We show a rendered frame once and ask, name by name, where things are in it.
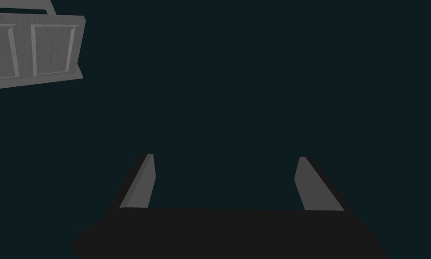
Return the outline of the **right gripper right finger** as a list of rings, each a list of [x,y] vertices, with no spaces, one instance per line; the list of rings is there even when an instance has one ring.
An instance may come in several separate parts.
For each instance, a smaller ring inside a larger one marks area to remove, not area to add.
[[[351,206],[313,158],[299,158],[294,182],[306,210],[352,211]]]

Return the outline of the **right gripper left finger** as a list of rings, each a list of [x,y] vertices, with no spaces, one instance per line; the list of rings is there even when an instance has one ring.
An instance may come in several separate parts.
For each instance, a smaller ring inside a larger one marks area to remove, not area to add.
[[[155,180],[154,155],[140,154],[115,194],[107,213],[115,213],[121,208],[147,208]]]

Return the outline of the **grey panelled cupboard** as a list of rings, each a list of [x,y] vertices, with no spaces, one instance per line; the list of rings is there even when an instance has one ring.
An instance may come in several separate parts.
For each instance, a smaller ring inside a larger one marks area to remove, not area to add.
[[[85,18],[57,15],[50,0],[0,0],[0,89],[82,78]]]

